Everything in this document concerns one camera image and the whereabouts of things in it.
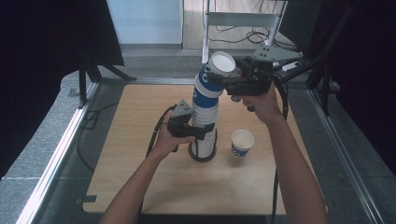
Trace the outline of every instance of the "hand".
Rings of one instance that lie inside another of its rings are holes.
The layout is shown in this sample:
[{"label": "hand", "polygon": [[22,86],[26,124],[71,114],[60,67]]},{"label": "hand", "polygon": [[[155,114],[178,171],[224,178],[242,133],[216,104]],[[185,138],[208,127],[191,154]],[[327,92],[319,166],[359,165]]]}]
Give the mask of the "hand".
[{"label": "hand", "polygon": [[156,158],[159,158],[160,160],[163,160],[178,145],[190,143],[195,140],[194,136],[177,138],[174,137],[171,133],[169,133],[168,129],[166,128],[166,125],[171,115],[172,115],[172,110],[168,111],[165,118],[163,119],[163,124],[161,125],[160,131],[158,133],[157,142],[155,143],[155,146],[153,147],[152,151],[149,153],[149,156],[154,156]]},{"label": "hand", "polygon": [[271,84],[268,92],[263,95],[238,97],[243,99],[245,106],[254,106],[257,118],[266,125],[282,115],[277,104],[274,83]]}]

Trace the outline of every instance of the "wall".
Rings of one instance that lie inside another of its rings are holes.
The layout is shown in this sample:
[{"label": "wall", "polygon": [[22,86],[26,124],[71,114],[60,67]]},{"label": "wall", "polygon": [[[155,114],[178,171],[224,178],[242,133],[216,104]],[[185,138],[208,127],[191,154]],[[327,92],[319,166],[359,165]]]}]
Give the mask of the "wall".
[{"label": "wall", "polygon": [[181,44],[181,0],[107,0],[120,44]]}]

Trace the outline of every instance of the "gray floor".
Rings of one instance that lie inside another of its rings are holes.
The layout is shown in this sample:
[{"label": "gray floor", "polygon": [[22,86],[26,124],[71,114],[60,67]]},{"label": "gray floor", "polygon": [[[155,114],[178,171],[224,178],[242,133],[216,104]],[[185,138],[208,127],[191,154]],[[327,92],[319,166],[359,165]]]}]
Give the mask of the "gray floor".
[{"label": "gray floor", "polygon": [[[126,66],[120,69],[135,77],[192,78],[201,69],[199,51],[181,51],[164,46],[152,49],[124,46],[122,49]],[[236,54],[250,55],[250,52],[238,51]],[[94,168],[97,163],[108,127],[117,109],[117,105],[113,104],[120,99],[122,88],[127,83],[104,68],[100,70],[105,78],[89,108],[91,112],[101,111],[100,116],[83,120],[85,129],[81,127],[78,130],[78,135],[68,149],[34,223],[96,223],[101,216],[83,212],[81,201],[84,200],[92,177],[89,167]],[[329,207],[329,218],[332,223],[371,223],[321,123],[315,105],[304,88],[305,78],[306,76],[297,77],[290,82],[290,107]],[[78,107],[77,93],[78,75],[74,73],[64,79],[58,99],[35,137],[0,181],[0,223],[15,223],[18,219]],[[394,223],[395,176],[344,112],[334,95],[330,97],[329,106],[330,118],[364,183],[367,184],[379,213],[385,223]],[[265,223],[263,217],[244,217],[236,221]],[[279,216],[276,223],[288,221],[286,217]]]}]

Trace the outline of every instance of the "wooden tabletop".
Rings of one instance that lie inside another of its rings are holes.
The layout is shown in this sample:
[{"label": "wooden tabletop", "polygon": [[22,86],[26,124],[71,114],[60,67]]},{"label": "wooden tabletop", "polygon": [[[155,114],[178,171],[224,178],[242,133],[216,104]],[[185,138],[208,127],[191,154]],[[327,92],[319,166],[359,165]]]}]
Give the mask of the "wooden tabletop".
[{"label": "wooden tabletop", "polygon": [[[192,85],[125,87],[87,192],[97,200],[84,203],[85,211],[106,210],[145,159],[153,129],[164,110],[181,99],[191,105],[192,91]],[[288,124],[311,165],[291,111]],[[212,161],[194,161],[188,145],[180,146],[177,153],[162,161],[148,188],[143,213],[271,214],[275,161],[265,125],[224,92],[219,98],[217,129],[218,151]],[[238,129],[250,131],[255,138],[253,148],[242,159],[231,152],[231,136]],[[277,213],[285,214],[280,192],[278,195]]]}]

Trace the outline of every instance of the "cup stack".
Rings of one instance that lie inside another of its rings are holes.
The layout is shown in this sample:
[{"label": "cup stack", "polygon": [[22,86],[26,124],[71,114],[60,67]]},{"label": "cup stack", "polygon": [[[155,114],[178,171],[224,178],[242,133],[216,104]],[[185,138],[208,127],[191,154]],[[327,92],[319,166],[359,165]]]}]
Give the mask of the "cup stack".
[{"label": "cup stack", "polygon": [[[208,82],[207,73],[212,72],[229,77],[235,69],[233,57],[225,52],[214,53],[207,64],[195,77],[192,96],[192,126],[204,128],[207,124],[216,123],[218,119],[219,96],[224,89]],[[216,126],[212,132],[205,135],[204,140],[196,140],[190,144],[190,155],[196,161],[210,161],[216,155]]]}]

